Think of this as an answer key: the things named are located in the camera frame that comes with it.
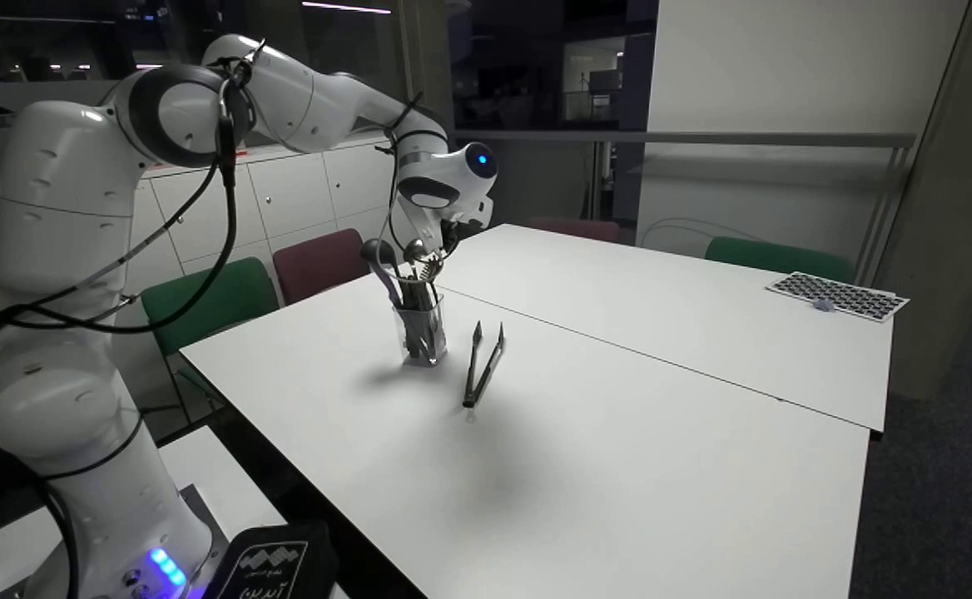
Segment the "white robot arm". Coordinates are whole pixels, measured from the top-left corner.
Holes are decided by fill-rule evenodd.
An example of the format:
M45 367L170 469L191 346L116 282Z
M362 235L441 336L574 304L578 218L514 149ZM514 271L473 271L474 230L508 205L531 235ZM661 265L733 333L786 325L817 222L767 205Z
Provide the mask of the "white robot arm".
M253 125L308 154L369 120L392 140L402 209L429 247L441 242L441 219L492 214L489 149L450 154L441 125L407 103L245 38L220 38L204 64L137 73L103 107L34 103L8 132L0 313L16 313L21 325L0 328L0 448L61 495L75 546L72 565L53 548L25 596L69 586L89 599L184 596L210 553L210 528L178 498L108 358L108 333L65 325L108 322L98 315L118 308L123 271L97 274L129 250L134 191L150 162L207 168L220 155L229 186L231 140L223 132ZM41 304L65 322L24 308Z

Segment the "green chair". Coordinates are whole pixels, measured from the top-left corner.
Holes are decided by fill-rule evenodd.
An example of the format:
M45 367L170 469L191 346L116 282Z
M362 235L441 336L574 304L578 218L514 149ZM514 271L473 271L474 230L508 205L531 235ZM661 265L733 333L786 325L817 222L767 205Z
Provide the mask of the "green chair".
M803 250L803 247L734 240L734 235L714 235L704 250L704 261L752 265L752 271L775 271L775 274L798 271L798 274L811 274L823 279L842 279L842 282L854 279L851 265L842 255L816 253L816 250Z
M142 291L139 300L142 300L150 322L176 313L196 292L196 285L204 279L207 279L207 274L191 274L191 276ZM176 357L184 346L199 344L220 328L229 328L229 325L240 325L240 322L256 320L262 313L271 313L277 306L280 306L280 300L277 300L277 291L271 291L262 263L249 255L249 261L225 263L220 271L220 276L213 279L213 285L207 291L207 297L199 297L185 315L178 315L170 325L154 328L157 346L164 353L164 367L178 392L178 406L184 406L185 423L191 423L191 419L188 419L188 406L185 406L178 384L185 384L207 395L210 395L210 387L191 371L178 371L178 377L176 377L170 357Z

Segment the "table surface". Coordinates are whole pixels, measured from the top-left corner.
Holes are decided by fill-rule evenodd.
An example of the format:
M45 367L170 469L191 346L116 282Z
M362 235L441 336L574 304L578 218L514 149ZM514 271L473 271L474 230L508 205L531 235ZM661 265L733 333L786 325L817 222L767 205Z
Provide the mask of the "table surface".
M196 487L225 540L253 525L285 524L210 428L164 445L158 455L176 487ZM61 533L42 508L3 525L0 588L25 578L55 544Z
M777 274L522 226L467 240L440 285L869 428L886 425L893 320L766 292Z
M460 408L469 328L508 348ZM447 297L402 367L377 279L185 358L427 596L849 596L869 434Z

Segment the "chair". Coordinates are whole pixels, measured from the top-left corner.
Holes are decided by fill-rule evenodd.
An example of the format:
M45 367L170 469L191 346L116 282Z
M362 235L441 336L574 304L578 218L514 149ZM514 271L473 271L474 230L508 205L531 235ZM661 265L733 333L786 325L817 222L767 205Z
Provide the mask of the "chair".
M794 274L798 271L798 274L842 279L842 282L854 279L851 265L842 255L816 253L816 250L803 250L803 247L734 240L734 235L714 235L704 250L704 261L752 265L752 271L773 271L773 274Z
M531 219L528 226L564 234L564 235L618 242L618 222L611 219Z
M150 322L176 313L196 292L196 285L204 279L207 279L207 274L191 274L191 276L142 291L139 300L142 300ZM184 406L185 423L188 423L188 406L185 406L178 384L188 384L191 391L204 391L204 392L210 387L188 371L178 371L178 377L176 377L170 367L170 357L188 344L199 344L213 333L220 333L220 328L229 328L229 325L240 325L240 322L256 320L262 313L271 313L277 306L280 306L280 300L277 300L277 291L271 291L262 263L249 255L249 261L225 263L220 271L220 276L213 279L210 292L199 297L199 304L184 320L154 328L154 341L164 353L164 367L178 392L178 406Z
M282 304L298 304L330 285L367 276L367 263L359 261L359 234L337 230L330 235L317 235L296 247L285 247L271 255Z

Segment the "cable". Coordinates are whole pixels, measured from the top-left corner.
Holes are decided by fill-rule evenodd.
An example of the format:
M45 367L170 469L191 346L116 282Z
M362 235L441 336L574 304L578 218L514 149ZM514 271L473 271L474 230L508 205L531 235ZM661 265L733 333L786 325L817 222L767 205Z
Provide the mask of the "cable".
M0 328L3 325L25 325L25 328L69 328L69 325L82 325L82 328L97 328L97 333L150 333L150 328L158 328L173 320L178 320L184 313L188 313L196 306L196 300L213 285L213 279L220 276L223 263L229 261L229 250L231 250L231 240L237 240L237 179L231 179L231 162L237 162L237 132L231 132L231 114L225 107L225 88L229 79L223 79L220 88L220 149L216 149L216 160L207 173L207 179L196 186L196 192L158 226L154 230L142 242L137 242L129 253L123 253L118 261L105 263L103 271L97 271L92 276L72 282L72 285L62 285L42 300L34 300L34 304L16 304L16 306L6 306L0 308ZM92 315L92 320L72 320L72 315L62 315L55 308L45 308L45 304L53 300L62 300L69 292L79 292L86 291L89 282L97 282L98 276L118 271L123 263L129 263L137 253L142 253L150 242L157 242L199 196L204 191L213 184L216 171L223 173L223 196L225 196L225 240L223 240L223 250L213 263L213 271L207 274L207 279L196 285L196 292L178 306L173 308L165 320L158 322L150 322L150 325L103 325L97 320L108 315L112 308L105 308L103 315ZM55 322L24 322L21 313L42 313ZM98 469L105 467L108 460L116 460L134 438L137 434L142 428L142 415L137 419L134 434L112 448L105 454L103 460L82 467L82 469L69 469L69 472L55 472L55 477L37 477L25 463L21 463L16 455L8 455L6 448L0 448L0 455L6 455L14 467L24 469L24 477L34 484L34 489L41 491L42 506L48 508L61 535L62 535L62 546L65 546L65 565L69 565L69 581L65 581L65 599L75 599L79 596L79 546L75 546L75 533L72 533L72 524L69 524L69 508L62 506L62 498L45 487L45 480L65 480L65 477L82 477L89 469Z
M397 123L392 123L388 131L397 131L397 125L410 115L410 111L419 103L419 95L422 95L422 93L417 93L417 95L407 103L407 111L397 115ZM412 137L436 137L436 140L441 140L441 143L450 148L450 137L447 137L447 132L436 132L436 131L407 131L407 132L399 132L397 140L388 140L392 173L388 173L388 205L386 205L386 222L379 226L379 240L382 240L382 234L388 230L388 240L392 240L397 247L402 247L399 235L397 235L397 226L392 226L397 171L399 171L399 162L397 162L397 149L399 149L399 143L407 143L407 140L412 140Z
M8 460L21 469L21 477L31 480L31 489L42 498L45 511L53 515L61 540L62 540L62 548L65 548L65 599L79 599L79 540L75 540L75 528L65 515L62 498L45 487L42 477L37 477L25 463L21 463L3 445L0 445L0 455Z
M41 484L37 491L42 495L42 506L48 508L48 515L61 528L62 548L65 548L65 599L75 599L75 594L79 594L79 544L75 544L72 519L65 515L62 498L55 491L48 491L45 484Z
M79 469L65 469L65 472L53 472L53 477L41 477L41 480L72 480L72 477L82 477L82 472L92 472L92 469L98 469L98 467L105 467L105 463L112 463L137 437L142 434L142 415L137 415L137 423L134 423L134 428L126 434L126 438L112 448L112 454L105 454L103 460L97 460L97 463L86 463L86 467L79 467Z
M55 328L79 325L79 328L92 328L92 333L137 336L137 333L154 333L154 328L164 328L164 325L184 320L184 315L185 315L185 313L188 313L188 308L210 292L210 285L213 285L216 276L223 274L223 265L225 265L225 261L229 261L229 253L231 253L231 240L237 240L237 175L231 175L231 168L237 168L237 137L231 137L231 114L229 114L229 107L225 107L225 83L220 88L216 103L220 103L220 137L216 137L216 140L220 140L220 149L216 149L216 160L213 160L213 168L210 168L210 173L207 173L199 192L207 191L207 184L210 184L213 173L220 171L220 175L223 175L223 196L225 196L225 235L223 235L223 247L220 247L216 263L210 265L207 279L191 291L191 297L188 297L178 308L173 308L170 315L154 320L154 322L142 322L142 325L105 325L105 322L98 322L98 315L92 315L92 320L75 320L75 315L65 315L65 313L45 308L45 306L25 306L31 313L41 313L41 315L55 320L55 322L61 322Z
M184 219L184 214L185 214L188 205L196 205L196 199L210 191L213 175L216 175L216 162L210 162L210 171L207 171L207 175L199 179L199 186L196 186L196 191L184 199L184 205L178 205L170 219L164 219L146 240L139 240L139 242L137 242L134 250L126 250L118 261L98 265L92 276L86 276L86 279L79 279L79 282L72 282L72 285L62 285L62 291L42 297L42 300L25 304L25 308L37 308L37 306L42 306L42 304L55 304L55 300L62 300L62 297L69 297L69 292L79 292L82 285L97 282L98 276L105 276L105 274L126 265L129 261L137 261L146 247L154 247L164 234L170 234L170 230Z

